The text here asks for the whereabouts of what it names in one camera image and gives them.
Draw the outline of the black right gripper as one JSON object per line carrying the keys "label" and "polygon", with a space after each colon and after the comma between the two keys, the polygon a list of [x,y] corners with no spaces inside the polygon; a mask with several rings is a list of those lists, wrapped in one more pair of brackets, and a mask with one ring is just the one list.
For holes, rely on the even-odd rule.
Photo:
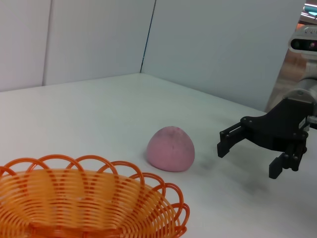
{"label": "black right gripper", "polygon": [[270,163],[269,178],[277,179],[283,169],[296,172],[307,151],[306,118],[313,112],[313,103],[283,99],[267,114],[243,117],[239,123],[221,131],[217,155],[223,158],[235,144],[246,138],[262,148],[283,152]]}

